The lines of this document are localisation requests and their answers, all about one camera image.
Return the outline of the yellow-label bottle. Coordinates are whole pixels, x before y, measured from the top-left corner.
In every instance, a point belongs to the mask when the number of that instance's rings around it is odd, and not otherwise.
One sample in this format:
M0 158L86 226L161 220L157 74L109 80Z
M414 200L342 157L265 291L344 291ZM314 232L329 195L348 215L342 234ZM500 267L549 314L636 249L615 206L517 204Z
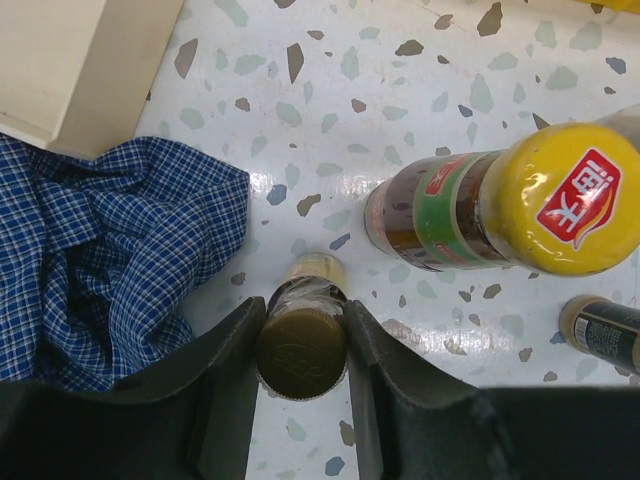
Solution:
M255 344L259 381L293 401L316 399L333 389L346 370L347 298L343 265L324 253L292 264L267 304Z

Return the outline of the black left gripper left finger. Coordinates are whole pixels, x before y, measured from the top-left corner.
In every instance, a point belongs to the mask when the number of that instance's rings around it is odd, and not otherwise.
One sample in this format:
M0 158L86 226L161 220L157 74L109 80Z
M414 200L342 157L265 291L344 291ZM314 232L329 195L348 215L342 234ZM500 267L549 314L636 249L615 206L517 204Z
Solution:
M107 392L2 384L2 478L244 478L265 319L263 298L249 298Z

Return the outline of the green-label sauce bottle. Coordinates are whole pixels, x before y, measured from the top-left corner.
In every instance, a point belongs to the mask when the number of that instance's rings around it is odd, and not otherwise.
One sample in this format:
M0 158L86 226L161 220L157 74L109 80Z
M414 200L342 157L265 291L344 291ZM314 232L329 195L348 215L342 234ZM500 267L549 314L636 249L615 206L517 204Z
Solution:
M606 126L538 131L504 150L416 161L364 213L383 252L427 271L606 271L639 243L639 151Z

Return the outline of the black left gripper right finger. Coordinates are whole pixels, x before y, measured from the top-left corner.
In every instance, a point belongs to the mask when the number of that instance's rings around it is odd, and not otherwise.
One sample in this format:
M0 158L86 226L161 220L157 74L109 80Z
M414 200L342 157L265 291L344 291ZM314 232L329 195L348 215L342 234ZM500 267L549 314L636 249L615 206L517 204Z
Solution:
M633 387L477 388L346 306L348 376L363 479L635 479Z

